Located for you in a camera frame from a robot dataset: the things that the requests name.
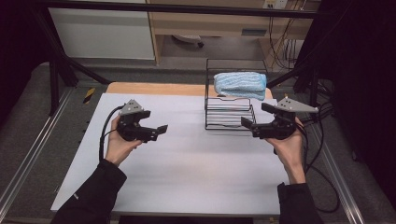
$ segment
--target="black sleeve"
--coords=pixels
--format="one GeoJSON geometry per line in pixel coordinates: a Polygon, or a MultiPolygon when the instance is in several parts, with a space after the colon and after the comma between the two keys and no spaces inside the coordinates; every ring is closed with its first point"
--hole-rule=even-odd
{"type": "Polygon", "coordinates": [[[113,163],[102,160],[93,174],[55,214],[51,224],[107,223],[126,175],[113,163]]]}
{"type": "Polygon", "coordinates": [[[280,224],[323,223],[315,207],[311,191],[306,184],[277,186],[280,203],[280,224]]]}

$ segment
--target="white tabletop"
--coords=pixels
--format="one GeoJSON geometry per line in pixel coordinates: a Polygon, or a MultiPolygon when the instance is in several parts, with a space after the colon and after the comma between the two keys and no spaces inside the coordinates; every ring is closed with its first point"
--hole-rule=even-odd
{"type": "MultiPolygon", "coordinates": [[[[169,126],[167,133],[134,150],[120,166],[128,179],[119,192],[114,213],[244,217],[279,214],[276,186],[288,183],[288,178],[265,141],[253,138],[249,131],[207,131],[203,96],[114,93],[102,95],[52,211],[57,211],[92,174],[108,114],[131,99],[151,111],[148,119],[140,121],[142,126],[169,126]]],[[[265,102],[274,105],[276,100],[265,102]]],[[[260,101],[253,99],[252,104],[259,123],[274,119],[261,111],[260,101]]]]}

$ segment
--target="blue towel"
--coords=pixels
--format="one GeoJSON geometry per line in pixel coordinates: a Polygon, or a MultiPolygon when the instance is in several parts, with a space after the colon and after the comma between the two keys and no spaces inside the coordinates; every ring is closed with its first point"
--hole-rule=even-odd
{"type": "Polygon", "coordinates": [[[255,72],[230,72],[215,75],[217,94],[264,100],[267,78],[255,72]]]}

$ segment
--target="hand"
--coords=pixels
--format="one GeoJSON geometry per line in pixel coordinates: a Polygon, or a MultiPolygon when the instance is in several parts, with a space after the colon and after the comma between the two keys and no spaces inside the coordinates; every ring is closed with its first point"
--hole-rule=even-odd
{"type": "MultiPolygon", "coordinates": [[[[298,118],[296,118],[296,122],[303,126],[298,118]]],[[[296,129],[291,136],[283,140],[275,138],[267,138],[265,140],[275,148],[277,156],[283,163],[286,173],[288,173],[289,182],[291,184],[305,183],[302,158],[303,137],[300,131],[296,129]]]]}
{"type": "MultiPolygon", "coordinates": [[[[111,121],[111,130],[117,129],[117,123],[120,116],[117,116],[111,121]]],[[[114,163],[116,166],[120,164],[129,156],[129,154],[140,146],[142,141],[134,140],[131,142],[125,141],[117,131],[111,132],[108,136],[107,152],[105,160],[114,163]]]]}

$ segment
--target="black wire rack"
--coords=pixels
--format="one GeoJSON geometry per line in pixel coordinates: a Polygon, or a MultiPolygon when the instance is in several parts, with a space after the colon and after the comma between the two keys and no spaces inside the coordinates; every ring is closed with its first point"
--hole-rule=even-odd
{"type": "Polygon", "coordinates": [[[241,117],[256,122],[249,98],[218,95],[209,97],[214,88],[214,75],[224,72],[258,72],[267,74],[264,60],[206,59],[205,77],[205,129],[248,131],[241,125],[241,117]]]}

